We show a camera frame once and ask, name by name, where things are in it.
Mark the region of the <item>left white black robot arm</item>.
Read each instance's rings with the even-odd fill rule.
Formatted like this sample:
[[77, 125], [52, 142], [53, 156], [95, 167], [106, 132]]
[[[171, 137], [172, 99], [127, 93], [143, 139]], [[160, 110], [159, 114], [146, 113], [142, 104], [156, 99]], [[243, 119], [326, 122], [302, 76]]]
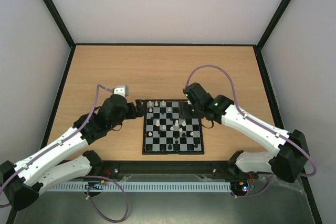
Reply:
[[69, 155], [105, 137], [124, 120], [142, 117], [142, 100], [128, 102], [120, 94], [107, 98], [102, 106], [82, 115], [58, 139], [30, 157], [1, 164], [1, 192], [8, 205], [20, 211], [34, 203], [48, 189], [77, 177], [96, 175], [103, 161], [95, 151], [85, 151], [72, 161]]

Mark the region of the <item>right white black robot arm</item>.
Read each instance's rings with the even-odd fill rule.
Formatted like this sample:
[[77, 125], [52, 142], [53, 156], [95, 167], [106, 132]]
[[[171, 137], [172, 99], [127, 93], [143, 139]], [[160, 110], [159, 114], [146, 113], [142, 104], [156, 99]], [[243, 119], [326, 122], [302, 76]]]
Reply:
[[224, 95], [213, 98], [199, 83], [192, 83], [183, 89], [183, 93], [187, 101], [180, 103], [181, 118], [205, 118], [231, 127], [266, 149], [261, 153], [237, 151], [230, 159], [232, 176], [239, 178], [247, 172], [273, 173], [285, 182], [295, 182], [308, 161], [306, 138], [302, 132], [272, 126], [247, 113]]

